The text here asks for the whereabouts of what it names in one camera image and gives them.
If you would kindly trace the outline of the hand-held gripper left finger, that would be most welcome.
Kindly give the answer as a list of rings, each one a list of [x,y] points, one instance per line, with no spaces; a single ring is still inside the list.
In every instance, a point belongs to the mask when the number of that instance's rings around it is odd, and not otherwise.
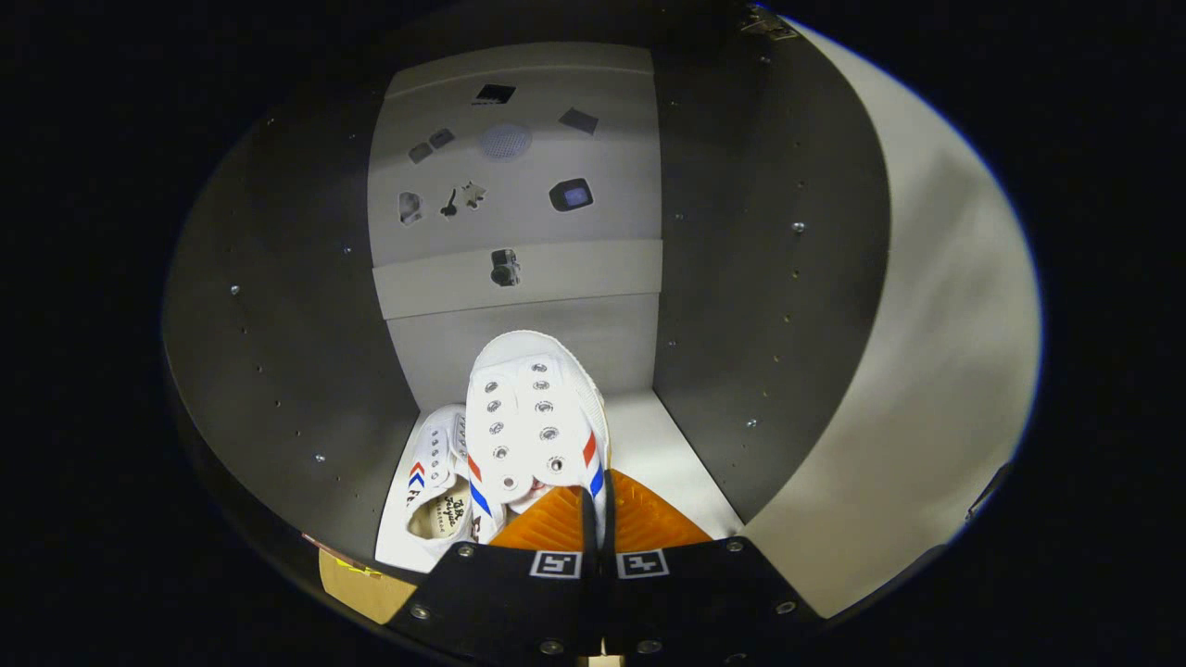
[[[588,663],[601,653],[600,558],[589,493],[578,550],[451,547],[388,621],[442,663]]]

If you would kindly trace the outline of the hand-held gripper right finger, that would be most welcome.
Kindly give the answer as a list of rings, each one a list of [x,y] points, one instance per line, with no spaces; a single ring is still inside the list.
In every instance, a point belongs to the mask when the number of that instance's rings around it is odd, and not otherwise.
[[[788,663],[825,628],[750,539],[709,539],[627,474],[610,481],[610,654],[626,663]]]

